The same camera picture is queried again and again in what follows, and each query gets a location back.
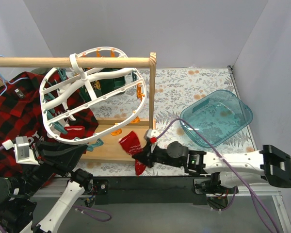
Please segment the red bear sock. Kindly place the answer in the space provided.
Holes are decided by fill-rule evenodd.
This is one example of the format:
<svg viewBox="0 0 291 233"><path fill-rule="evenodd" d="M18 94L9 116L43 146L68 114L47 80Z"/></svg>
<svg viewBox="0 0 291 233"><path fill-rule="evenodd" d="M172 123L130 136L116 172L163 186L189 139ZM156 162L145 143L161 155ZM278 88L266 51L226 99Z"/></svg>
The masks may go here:
<svg viewBox="0 0 291 233"><path fill-rule="evenodd" d="M122 149L131 157L142 151L139 138L134 131L131 131L129 134L121 138L119 140L119 144L122 147ZM142 164L141 162L135 159L134 168L135 175L139 176L145 171L146 165Z"/></svg>

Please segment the white round clip hanger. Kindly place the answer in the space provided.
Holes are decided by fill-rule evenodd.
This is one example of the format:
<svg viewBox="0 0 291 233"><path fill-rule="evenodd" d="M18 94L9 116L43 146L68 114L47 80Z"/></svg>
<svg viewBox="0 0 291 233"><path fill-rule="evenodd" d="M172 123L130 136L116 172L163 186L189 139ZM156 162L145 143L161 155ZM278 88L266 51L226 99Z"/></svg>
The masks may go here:
<svg viewBox="0 0 291 233"><path fill-rule="evenodd" d="M153 53L146 58L129 58L123 51L112 47L99 47L79 54L74 53L67 59L58 58L55 66L45 75L39 87L42 120L48 137L71 145L85 144L131 123L141 113L147 96L146 82L138 69L155 65L156 55ZM50 77L62 67L71 68L76 76L63 79L55 85L49 84ZM100 79L119 78L129 74L135 74L136 80L100 97L96 95L91 85L92 82ZM91 101L75 108L69 107L68 99L83 85L86 86ZM94 105L134 87L138 90L137 98L140 100L140 104L126 119L89 137L74 139L61 137L61 133L64 132L62 122L67 119L74 120L73 115L76 113L90 109Z"/></svg>

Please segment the red snowflake sock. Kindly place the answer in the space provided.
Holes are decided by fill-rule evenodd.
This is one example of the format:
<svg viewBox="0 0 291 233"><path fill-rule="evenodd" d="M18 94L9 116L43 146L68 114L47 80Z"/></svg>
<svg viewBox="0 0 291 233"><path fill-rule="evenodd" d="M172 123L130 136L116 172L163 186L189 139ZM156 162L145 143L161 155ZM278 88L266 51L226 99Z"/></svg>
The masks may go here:
<svg viewBox="0 0 291 233"><path fill-rule="evenodd" d="M82 138L85 135L84 126L65 126L61 137L64 139Z"/></svg>

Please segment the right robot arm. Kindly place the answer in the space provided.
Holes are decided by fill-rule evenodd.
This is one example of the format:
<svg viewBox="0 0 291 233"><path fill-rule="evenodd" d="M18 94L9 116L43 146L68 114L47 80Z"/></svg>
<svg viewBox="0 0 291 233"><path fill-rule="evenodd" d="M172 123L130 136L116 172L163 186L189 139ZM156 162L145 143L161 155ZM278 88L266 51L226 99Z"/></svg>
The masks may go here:
<svg viewBox="0 0 291 233"><path fill-rule="evenodd" d="M208 193L221 193L238 185L268 183L278 188L291 188L291 157L280 149L265 145L262 150L247 153L224 154L192 150L178 141L162 149L156 138L148 138L141 146L133 132L119 140L120 149L135 161L135 174L155 164L182 168L191 176L210 174L212 178L200 185Z"/></svg>

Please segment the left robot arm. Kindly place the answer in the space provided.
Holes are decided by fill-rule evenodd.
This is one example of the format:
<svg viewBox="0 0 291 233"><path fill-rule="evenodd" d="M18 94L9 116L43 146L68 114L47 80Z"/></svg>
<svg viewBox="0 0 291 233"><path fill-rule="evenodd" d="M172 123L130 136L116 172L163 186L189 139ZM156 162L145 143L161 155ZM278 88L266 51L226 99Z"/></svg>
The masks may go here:
<svg viewBox="0 0 291 233"><path fill-rule="evenodd" d="M0 177L0 232L1 233L55 233L63 219L82 194L94 187L93 176L78 169L73 171L87 144L69 145L40 141L29 146L26 137L13 143L15 159L25 166L23 174ZM33 224L36 202L31 197L42 188L53 174L71 175L64 192L38 223Z"/></svg>

